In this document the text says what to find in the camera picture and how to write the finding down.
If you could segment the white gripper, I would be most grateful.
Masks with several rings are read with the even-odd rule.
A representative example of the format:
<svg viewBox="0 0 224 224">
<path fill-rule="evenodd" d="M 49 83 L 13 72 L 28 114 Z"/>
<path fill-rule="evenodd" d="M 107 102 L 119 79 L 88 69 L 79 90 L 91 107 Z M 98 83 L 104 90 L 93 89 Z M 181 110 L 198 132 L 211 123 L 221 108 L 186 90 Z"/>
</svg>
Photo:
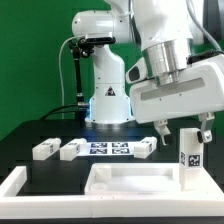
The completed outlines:
<svg viewBox="0 0 224 224">
<path fill-rule="evenodd" d="M 157 87 L 154 80 L 131 86 L 130 99 L 138 123 L 154 122 L 164 146 L 173 143 L 168 121 L 198 115 L 200 143 L 212 141 L 213 112 L 224 110 L 224 55 L 194 63 L 179 73 L 179 81 Z"/>
</svg>

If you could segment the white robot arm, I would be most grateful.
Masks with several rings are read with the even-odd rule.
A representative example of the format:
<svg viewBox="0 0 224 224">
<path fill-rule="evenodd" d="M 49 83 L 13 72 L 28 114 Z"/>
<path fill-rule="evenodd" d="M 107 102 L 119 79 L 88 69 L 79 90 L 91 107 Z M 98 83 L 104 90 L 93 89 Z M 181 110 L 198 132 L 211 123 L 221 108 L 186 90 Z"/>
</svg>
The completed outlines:
<svg viewBox="0 0 224 224">
<path fill-rule="evenodd" d="M 192 0 L 104 0 L 108 11 L 84 11 L 72 22 L 81 57 L 93 59 L 95 90 L 88 123 L 152 122 L 165 145 L 170 119 L 196 115 L 198 139 L 212 140 L 214 113 L 224 110 L 224 54 L 194 55 L 205 29 Z"/>
</svg>

